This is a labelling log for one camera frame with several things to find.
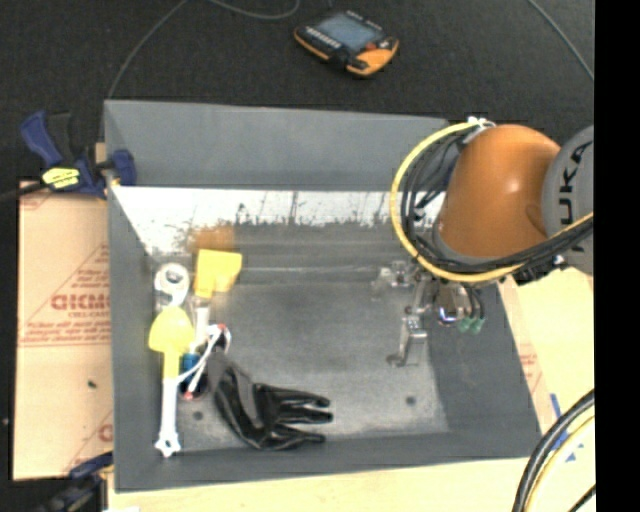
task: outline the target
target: electronic device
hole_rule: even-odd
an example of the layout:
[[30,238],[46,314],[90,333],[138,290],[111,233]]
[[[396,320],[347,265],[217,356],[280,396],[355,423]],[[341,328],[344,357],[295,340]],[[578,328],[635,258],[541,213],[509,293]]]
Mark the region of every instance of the electronic device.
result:
[[329,64],[359,76],[386,66],[398,50],[398,39],[353,11],[337,11],[298,26],[295,39]]

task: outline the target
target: black carpet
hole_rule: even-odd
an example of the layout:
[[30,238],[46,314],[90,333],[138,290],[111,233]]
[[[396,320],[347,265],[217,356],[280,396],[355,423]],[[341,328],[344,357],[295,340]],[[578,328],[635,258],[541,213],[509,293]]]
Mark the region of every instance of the black carpet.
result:
[[[20,122],[32,112],[70,111],[75,144],[98,140],[102,101],[122,63],[178,3],[0,3],[0,192],[14,187],[17,177],[39,172],[39,159],[28,153],[19,134]],[[232,2],[259,12],[285,11],[293,3]],[[398,55],[374,78],[333,71],[293,40],[293,27],[324,12],[326,1],[302,0],[293,16],[264,22],[207,0],[190,0],[140,49],[113,96],[405,113],[452,121],[480,114],[525,124],[560,144],[594,123],[592,79],[527,0],[333,3],[371,17],[400,38]],[[538,3],[593,70],[595,0]],[[27,510],[57,484],[7,482],[15,372],[15,204],[1,204],[0,216],[0,510]]]

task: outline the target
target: metal bracket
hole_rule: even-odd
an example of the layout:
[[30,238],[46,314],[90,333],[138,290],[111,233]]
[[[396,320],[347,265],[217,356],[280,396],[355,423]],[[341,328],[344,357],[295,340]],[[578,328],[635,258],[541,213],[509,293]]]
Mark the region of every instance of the metal bracket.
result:
[[440,323],[453,324],[470,313],[471,302],[462,285],[447,283],[438,288],[435,307]]
[[414,281],[416,281],[413,301],[406,308],[406,314],[402,317],[398,351],[387,356],[387,363],[396,368],[409,364],[409,354],[416,352],[415,345],[424,346],[428,337],[424,326],[424,315],[430,308],[430,302],[425,304],[424,298],[427,293],[431,292],[433,278],[423,271],[415,272],[413,277]]
[[396,260],[389,267],[382,267],[375,281],[371,283],[373,298],[378,299],[387,288],[410,288],[411,275],[415,268],[403,260]]

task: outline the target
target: cardboard sheet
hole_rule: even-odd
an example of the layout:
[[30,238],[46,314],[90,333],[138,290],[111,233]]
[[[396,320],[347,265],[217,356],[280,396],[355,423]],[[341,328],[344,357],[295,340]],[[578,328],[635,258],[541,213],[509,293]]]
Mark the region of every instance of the cardboard sheet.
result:
[[113,444],[104,201],[20,202],[13,478],[65,475]]

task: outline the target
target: clamp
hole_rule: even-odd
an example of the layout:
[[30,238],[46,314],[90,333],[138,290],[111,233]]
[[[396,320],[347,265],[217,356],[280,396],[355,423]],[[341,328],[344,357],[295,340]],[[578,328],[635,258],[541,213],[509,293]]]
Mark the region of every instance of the clamp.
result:
[[57,493],[46,503],[43,503],[29,512],[76,512],[84,510],[85,504],[93,499],[100,502],[100,509],[106,507],[106,481],[101,472],[113,465],[113,452],[107,452],[90,459],[73,468],[67,478],[69,486]]
[[[86,151],[73,155],[66,134],[68,121],[68,114],[55,117],[52,134],[46,114],[40,110],[20,125],[23,140],[44,161],[42,186],[48,186],[53,192],[76,192],[105,199],[107,184],[102,171],[107,169],[115,169],[121,185],[135,185],[133,157],[125,149],[114,151],[108,161],[98,164],[92,164]],[[56,144],[54,140],[64,143]]]

